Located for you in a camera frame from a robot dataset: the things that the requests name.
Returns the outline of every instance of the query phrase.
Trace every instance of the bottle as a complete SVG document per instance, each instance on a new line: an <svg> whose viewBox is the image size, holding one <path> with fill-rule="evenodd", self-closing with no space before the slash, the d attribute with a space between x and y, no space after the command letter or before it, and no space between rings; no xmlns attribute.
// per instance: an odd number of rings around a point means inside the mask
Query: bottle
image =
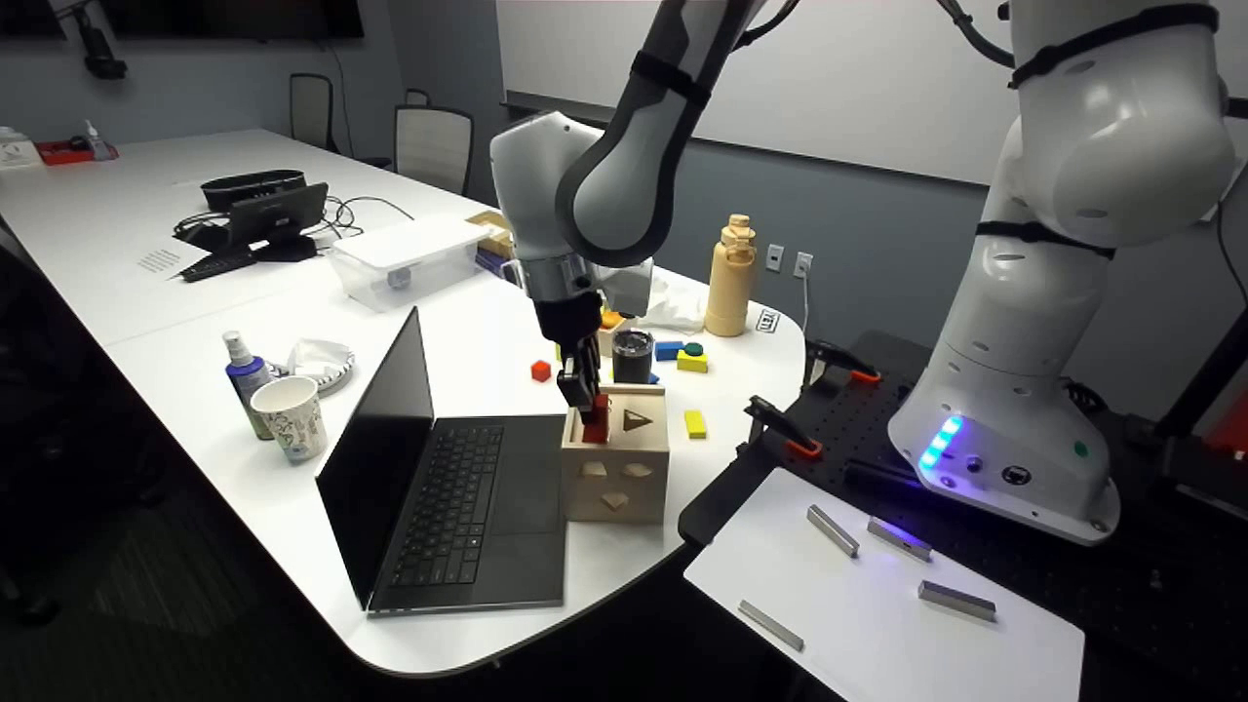
<svg viewBox="0 0 1248 702"><path fill-rule="evenodd" d="M754 228L747 215L733 215L720 230L713 258L711 258L711 302L700 327L711 336L733 341L743 336L743 308L754 286Z"/></svg>
<svg viewBox="0 0 1248 702"><path fill-rule="evenodd" d="M262 355L254 355L236 332L226 332L226 350L230 350L230 366L226 366L226 377L249 419L249 428L257 433L257 441L274 441L267 425L249 411L249 394L257 394L274 369Z"/></svg>

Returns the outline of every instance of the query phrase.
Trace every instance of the gray wall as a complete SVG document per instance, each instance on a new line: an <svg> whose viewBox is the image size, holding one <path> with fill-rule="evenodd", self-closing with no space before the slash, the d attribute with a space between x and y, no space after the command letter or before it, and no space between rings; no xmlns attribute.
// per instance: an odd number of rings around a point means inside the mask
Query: gray wall
<svg viewBox="0 0 1248 702"><path fill-rule="evenodd" d="M65 135L89 116L107 142L286 128L289 74L326 74L339 98L339 148L388 158L403 98L388 0L360 0L360 11L367 41L335 47L117 41L114 52L127 61L127 81L117 87L81 69L68 26L65 44L6 44L0 47L0 125Z"/></svg>

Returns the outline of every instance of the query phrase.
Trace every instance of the wooden block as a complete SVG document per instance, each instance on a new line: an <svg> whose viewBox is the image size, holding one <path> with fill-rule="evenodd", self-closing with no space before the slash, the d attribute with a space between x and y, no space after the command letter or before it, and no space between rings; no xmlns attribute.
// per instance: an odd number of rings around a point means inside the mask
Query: wooden block
<svg viewBox="0 0 1248 702"><path fill-rule="evenodd" d="M586 441L579 412L561 433L561 496L569 523L664 523L668 398L664 386L605 386L608 437Z"/></svg>
<svg viewBox="0 0 1248 702"><path fill-rule="evenodd" d="M679 350L673 366L685 369L685 376L711 376L711 360L707 355Z"/></svg>
<svg viewBox="0 0 1248 702"><path fill-rule="evenodd" d="M707 419L698 411L685 411L685 437L707 441Z"/></svg>

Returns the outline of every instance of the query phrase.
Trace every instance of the marker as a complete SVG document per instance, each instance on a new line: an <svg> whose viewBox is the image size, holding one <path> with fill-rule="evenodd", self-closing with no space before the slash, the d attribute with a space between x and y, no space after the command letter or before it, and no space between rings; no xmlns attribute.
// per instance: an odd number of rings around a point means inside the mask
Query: marker
<svg viewBox="0 0 1248 702"><path fill-rule="evenodd" d="M972 598L972 592L963 592L963 588L949 588L949 585L939 585L939 583L924 583L924 585L921 585L921 600L933 600L933 606L956 610L956 613L963 613L963 616L998 623L998 606L990 606L990 600L982 600L982 598Z"/></svg>
<svg viewBox="0 0 1248 702"><path fill-rule="evenodd" d="M868 520L867 529L885 538L885 541L893 541L893 545L900 545L904 553L913 553L921 563L933 563L933 545L926 541L913 538L908 529L900 529L900 527L893 527L885 520Z"/></svg>
<svg viewBox="0 0 1248 702"><path fill-rule="evenodd" d="M739 616L763 629L767 635L776 635L781 645L787 645L791 650L808 650L808 645L794 632L787 632L781 619L773 619L755 606L739 600Z"/></svg>
<svg viewBox="0 0 1248 702"><path fill-rule="evenodd" d="M839 551L846 551L846 558L859 558L859 541L848 538L848 529L843 529L832 516L821 516L813 505L808 510L808 520L813 523L820 535L828 535L828 541L835 541Z"/></svg>

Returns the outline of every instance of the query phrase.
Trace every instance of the black device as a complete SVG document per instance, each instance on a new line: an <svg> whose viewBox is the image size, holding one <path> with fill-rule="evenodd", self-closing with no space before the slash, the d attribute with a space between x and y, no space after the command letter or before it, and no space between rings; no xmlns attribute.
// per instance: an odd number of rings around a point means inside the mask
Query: black device
<svg viewBox="0 0 1248 702"><path fill-rule="evenodd" d="M360 41L353 0L105 0L132 41Z"/></svg>
<svg viewBox="0 0 1248 702"><path fill-rule="evenodd" d="M300 263L314 254L314 242L304 239L306 228L322 221L326 187L291 187L257 199L243 199L230 208L230 249L249 249L254 242L267 242L257 249L257 263Z"/></svg>
<svg viewBox="0 0 1248 702"><path fill-rule="evenodd" d="M74 21L76 41L81 41L81 68L101 81L122 81L124 77L124 61L114 55L107 34L89 21L87 5L74 5L68 21Z"/></svg>
<svg viewBox="0 0 1248 702"><path fill-rule="evenodd" d="M226 215L230 208L236 208L236 204L245 204L245 199L291 190L291 187L304 187L304 185L306 185L304 172L289 172L289 169L278 169L278 172L245 172L245 174L230 174L230 178L211 178L211 185L201 185L201 199L206 199L206 212Z"/></svg>
<svg viewBox="0 0 1248 702"><path fill-rule="evenodd" d="M367 386L321 496L370 616L556 606L561 419L432 419L417 308Z"/></svg>
<svg viewBox="0 0 1248 702"><path fill-rule="evenodd" d="M3 0L0 5L0 41L48 41L62 34L48 0Z"/></svg>
<svg viewBox="0 0 1248 702"><path fill-rule="evenodd" d="M243 199L226 212L226 219L182 219L175 228L175 239L206 249L206 258L179 277L189 286L230 269L245 269L254 263L314 258L314 242L304 239L304 230L322 221L322 199L326 187L314 185Z"/></svg>

